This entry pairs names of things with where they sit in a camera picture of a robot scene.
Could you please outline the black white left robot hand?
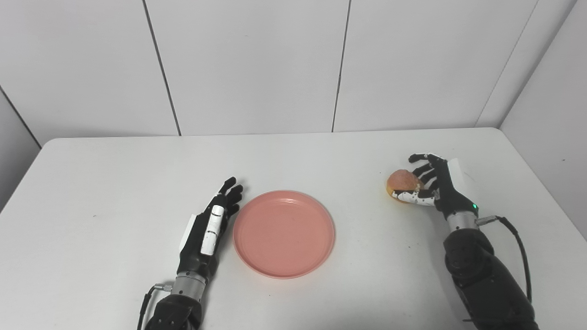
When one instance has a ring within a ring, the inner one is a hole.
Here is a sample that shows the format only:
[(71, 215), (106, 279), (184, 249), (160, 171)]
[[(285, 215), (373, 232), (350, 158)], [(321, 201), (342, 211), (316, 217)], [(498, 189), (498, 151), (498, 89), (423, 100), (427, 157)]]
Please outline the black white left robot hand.
[(229, 220), (239, 211), (243, 186), (230, 177), (202, 213), (195, 216), (188, 236), (180, 251), (177, 273), (193, 272), (206, 281), (212, 279), (218, 268), (216, 256), (219, 244), (228, 228)]

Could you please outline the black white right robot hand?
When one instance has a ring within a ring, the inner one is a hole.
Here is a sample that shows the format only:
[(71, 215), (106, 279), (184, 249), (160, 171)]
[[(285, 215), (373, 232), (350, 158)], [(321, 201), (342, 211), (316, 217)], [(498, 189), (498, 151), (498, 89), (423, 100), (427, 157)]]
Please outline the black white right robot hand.
[(445, 159), (433, 153), (416, 153), (409, 163), (424, 165), (405, 172), (407, 187), (388, 186), (390, 196), (403, 203), (436, 207), (445, 219), (459, 212), (478, 216), (479, 208), (470, 187), (472, 178), (465, 173), (458, 159)]

